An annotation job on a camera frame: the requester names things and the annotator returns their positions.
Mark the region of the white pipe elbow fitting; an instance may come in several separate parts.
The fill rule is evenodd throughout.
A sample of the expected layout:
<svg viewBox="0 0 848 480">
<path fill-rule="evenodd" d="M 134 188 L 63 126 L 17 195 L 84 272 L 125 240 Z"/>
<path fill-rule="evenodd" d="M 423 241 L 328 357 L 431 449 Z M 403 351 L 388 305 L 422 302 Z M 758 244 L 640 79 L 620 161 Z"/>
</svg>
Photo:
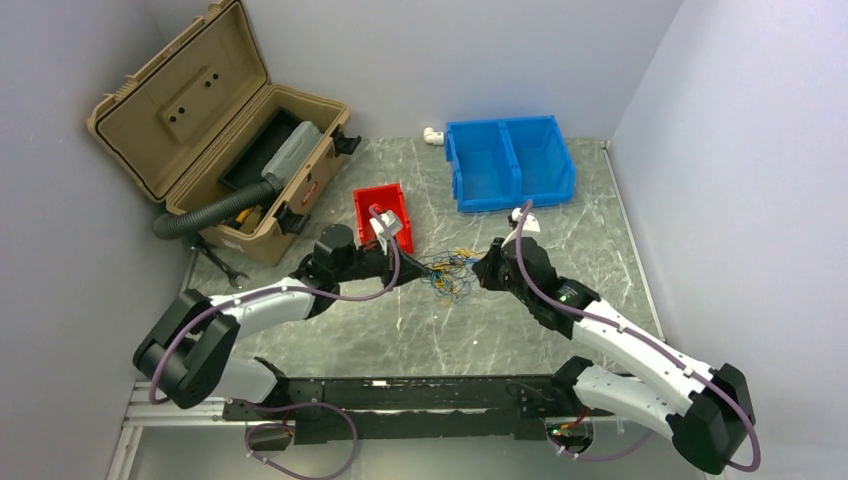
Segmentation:
<svg viewBox="0 0 848 480">
<path fill-rule="evenodd" d="M 423 140 L 433 146 L 443 146 L 445 144 L 445 133 L 437 131 L 433 127 L 426 127 L 423 130 Z"/>
</svg>

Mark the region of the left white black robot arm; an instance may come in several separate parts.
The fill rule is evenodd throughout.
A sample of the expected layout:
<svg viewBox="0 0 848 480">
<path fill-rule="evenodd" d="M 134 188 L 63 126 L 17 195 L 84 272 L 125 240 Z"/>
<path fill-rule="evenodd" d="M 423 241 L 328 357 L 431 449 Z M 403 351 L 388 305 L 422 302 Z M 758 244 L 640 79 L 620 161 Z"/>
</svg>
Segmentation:
<svg viewBox="0 0 848 480">
<path fill-rule="evenodd" d="M 429 268 L 379 237 L 358 246 L 341 224 L 325 228 L 312 253 L 274 284 L 242 294 L 205 296 L 180 292 L 142 340 L 134 367 L 151 382 L 154 404 L 173 402 L 182 409 L 210 396 L 247 401 L 264 420 L 279 417 L 292 400 L 290 381 L 268 360 L 231 357 L 234 345 L 286 322 L 312 319 L 344 300 L 345 282 L 377 278 L 378 298 L 392 288 L 426 278 Z"/>
</svg>

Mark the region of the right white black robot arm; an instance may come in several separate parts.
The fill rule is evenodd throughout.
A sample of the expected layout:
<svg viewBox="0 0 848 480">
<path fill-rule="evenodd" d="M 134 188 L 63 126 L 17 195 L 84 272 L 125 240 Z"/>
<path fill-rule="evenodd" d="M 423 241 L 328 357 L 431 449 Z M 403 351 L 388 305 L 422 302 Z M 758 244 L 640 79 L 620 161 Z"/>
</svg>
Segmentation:
<svg viewBox="0 0 848 480">
<path fill-rule="evenodd" d="M 744 373 L 695 360 L 627 320 L 581 282 L 557 274 L 532 238 L 497 237 L 472 270 L 482 288 L 517 298 L 543 327 L 588 345 L 626 370 L 574 356 L 551 378 L 557 411 L 599 409 L 668 439 L 699 470 L 718 475 L 756 423 Z"/>
</svg>

